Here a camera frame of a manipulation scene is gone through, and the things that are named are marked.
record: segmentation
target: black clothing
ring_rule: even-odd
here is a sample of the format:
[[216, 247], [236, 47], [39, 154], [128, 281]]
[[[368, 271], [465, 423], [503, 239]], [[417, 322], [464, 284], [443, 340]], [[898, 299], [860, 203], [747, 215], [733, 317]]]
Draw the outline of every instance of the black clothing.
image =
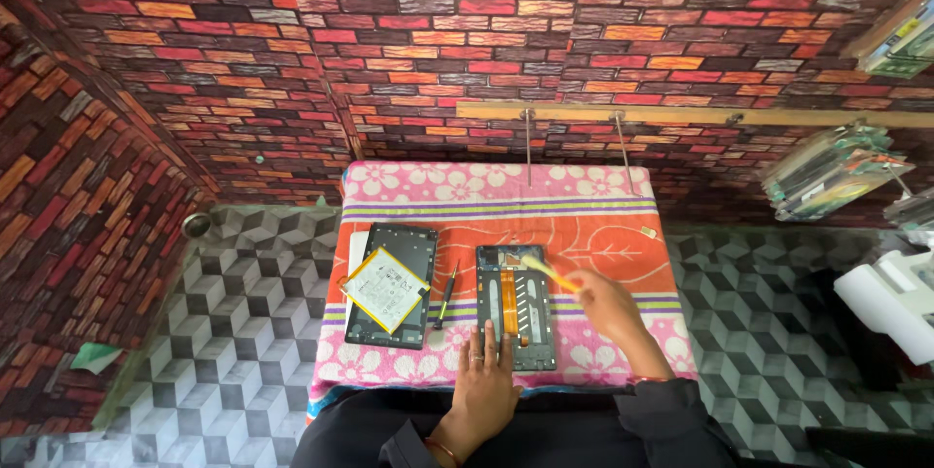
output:
[[[546, 393], [521, 400], [513, 420], [463, 463], [522, 467], [728, 467], [730, 440], [707, 414], [697, 382], [642, 382], [631, 395]], [[292, 468], [437, 468], [422, 444], [451, 394], [355, 391], [305, 430]]]

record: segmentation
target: brick wall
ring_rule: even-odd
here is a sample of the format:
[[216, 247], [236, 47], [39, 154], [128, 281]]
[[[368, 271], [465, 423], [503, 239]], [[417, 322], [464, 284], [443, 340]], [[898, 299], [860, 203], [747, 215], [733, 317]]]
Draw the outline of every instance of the brick wall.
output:
[[[524, 125], [459, 119], [464, 100], [934, 107], [931, 73], [867, 76], [839, 58], [897, 0], [41, 1], [227, 200], [336, 198], [360, 156], [523, 161]], [[536, 123], [534, 159], [619, 163], [607, 125]], [[720, 128], [627, 137], [669, 217], [766, 221], [753, 171], [815, 129]], [[837, 218], [884, 225], [875, 208]]]
[[178, 266], [193, 179], [0, 6], [0, 436], [90, 429]]

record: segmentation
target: hand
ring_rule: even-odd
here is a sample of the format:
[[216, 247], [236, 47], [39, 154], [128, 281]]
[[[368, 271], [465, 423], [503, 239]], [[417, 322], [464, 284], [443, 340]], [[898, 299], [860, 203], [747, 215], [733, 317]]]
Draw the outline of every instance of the hand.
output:
[[[451, 410], [431, 434], [432, 439], [451, 450], [461, 463], [509, 424], [522, 393], [521, 387], [513, 386], [513, 346], [509, 334], [501, 339], [502, 349], [497, 360], [492, 321], [486, 321], [484, 333], [486, 342], [482, 350], [476, 326], [471, 328], [470, 342], [461, 346]], [[430, 451], [442, 466], [453, 466], [445, 452], [435, 448]]]
[[577, 301], [584, 315], [597, 331], [619, 346], [633, 375], [674, 378], [659, 343], [643, 323], [636, 300], [622, 284], [590, 269], [569, 272], [567, 278], [582, 282]]

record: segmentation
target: floor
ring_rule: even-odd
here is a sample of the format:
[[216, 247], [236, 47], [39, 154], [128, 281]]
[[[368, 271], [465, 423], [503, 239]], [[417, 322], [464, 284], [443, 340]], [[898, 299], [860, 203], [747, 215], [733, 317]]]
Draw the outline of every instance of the floor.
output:
[[[305, 427], [339, 216], [215, 211], [145, 368], [105, 432], [0, 441], [0, 465], [288, 465]], [[823, 465], [807, 426], [931, 433], [934, 397], [868, 394], [808, 275], [881, 243], [862, 230], [666, 226], [700, 390], [741, 455]]]

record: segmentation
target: person's left hand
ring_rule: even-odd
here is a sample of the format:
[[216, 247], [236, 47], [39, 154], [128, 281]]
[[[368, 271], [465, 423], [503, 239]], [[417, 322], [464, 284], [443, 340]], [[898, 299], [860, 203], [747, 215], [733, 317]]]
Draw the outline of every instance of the person's left hand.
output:
[[[513, 418], [522, 388], [513, 386], [513, 346], [509, 334], [501, 339], [496, 357], [493, 323], [486, 321], [485, 347], [481, 355], [480, 335], [471, 328], [470, 342], [461, 347], [458, 379], [454, 385], [451, 410], [441, 419], [431, 438], [451, 450], [464, 462], [487, 439], [503, 430]], [[449, 466], [444, 452], [431, 449], [442, 465]]]

